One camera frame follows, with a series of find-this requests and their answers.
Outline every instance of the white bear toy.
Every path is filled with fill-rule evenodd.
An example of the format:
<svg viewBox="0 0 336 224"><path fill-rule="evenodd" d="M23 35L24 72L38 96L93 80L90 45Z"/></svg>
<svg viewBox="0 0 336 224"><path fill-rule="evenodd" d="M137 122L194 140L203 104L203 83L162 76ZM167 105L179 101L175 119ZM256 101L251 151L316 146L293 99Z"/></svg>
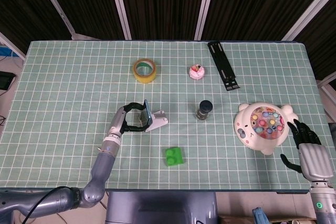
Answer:
<svg viewBox="0 0 336 224"><path fill-rule="evenodd" d="M243 103L235 119L235 131L244 145L271 155L288 135L287 122L293 123L294 119L298 116L290 105L279 108L264 102Z"/></svg>

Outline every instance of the green lego brick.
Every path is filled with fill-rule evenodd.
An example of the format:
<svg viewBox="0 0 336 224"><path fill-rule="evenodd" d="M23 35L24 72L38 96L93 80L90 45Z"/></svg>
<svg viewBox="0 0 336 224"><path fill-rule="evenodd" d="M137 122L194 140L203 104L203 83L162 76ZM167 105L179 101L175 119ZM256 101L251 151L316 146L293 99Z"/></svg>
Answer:
<svg viewBox="0 0 336 224"><path fill-rule="evenodd" d="M166 160L168 166L183 164L181 148L166 149Z"/></svg>

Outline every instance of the floor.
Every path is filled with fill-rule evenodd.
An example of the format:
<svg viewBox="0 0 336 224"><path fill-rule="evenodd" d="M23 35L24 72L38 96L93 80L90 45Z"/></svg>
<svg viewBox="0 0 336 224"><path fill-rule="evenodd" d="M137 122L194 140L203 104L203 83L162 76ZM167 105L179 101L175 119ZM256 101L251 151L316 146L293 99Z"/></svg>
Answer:
<svg viewBox="0 0 336 224"><path fill-rule="evenodd" d="M0 61L0 71L13 72L20 75L23 61L18 57L7 57ZM6 117L17 87L17 82L4 95L0 96L0 115ZM291 195L272 192L259 193L217 193L217 208L220 215L251 216L252 209L261 207L268 217L315 217L309 194ZM107 204L107 196L102 202ZM90 209L75 209L47 217L30 220L27 223L104 223L106 210L101 204ZM15 213L15 223L21 223L24 217Z"/></svg>

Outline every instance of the green grid mat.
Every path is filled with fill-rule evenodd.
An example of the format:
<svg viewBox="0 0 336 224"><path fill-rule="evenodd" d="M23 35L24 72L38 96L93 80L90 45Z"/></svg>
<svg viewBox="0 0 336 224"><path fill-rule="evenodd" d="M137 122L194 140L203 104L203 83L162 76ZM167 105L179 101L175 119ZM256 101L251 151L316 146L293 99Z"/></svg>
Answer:
<svg viewBox="0 0 336 224"><path fill-rule="evenodd" d="M32 42L0 141L0 187L83 187L97 147L121 106L147 99L164 110L169 124L147 133L125 133L107 188L308 189L286 169L280 153L295 162L292 136L264 156L234 133L241 103L291 104L299 119L336 153L304 45L222 43L240 89L227 92L205 42ZM152 83L138 83L132 64L157 65ZM191 65L205 67L195 81ZM214 105L209 118L195 118L202 100ZM178 146L184 164L168 167L166 148Z"/></svg>

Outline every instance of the black pepper grinder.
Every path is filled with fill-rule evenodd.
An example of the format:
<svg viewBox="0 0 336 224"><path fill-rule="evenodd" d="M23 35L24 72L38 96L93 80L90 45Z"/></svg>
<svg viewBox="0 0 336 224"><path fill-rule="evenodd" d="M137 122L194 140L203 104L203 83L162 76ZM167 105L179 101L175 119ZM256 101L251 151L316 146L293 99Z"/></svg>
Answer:
<svg viewBox="0 0 336 224"><path fill-rule="evenodd" d="M196 112L196 117L200 120L207 119L209 112L213 108L211 101L204 100L199 104L199 107L200 108Z"/></svg>

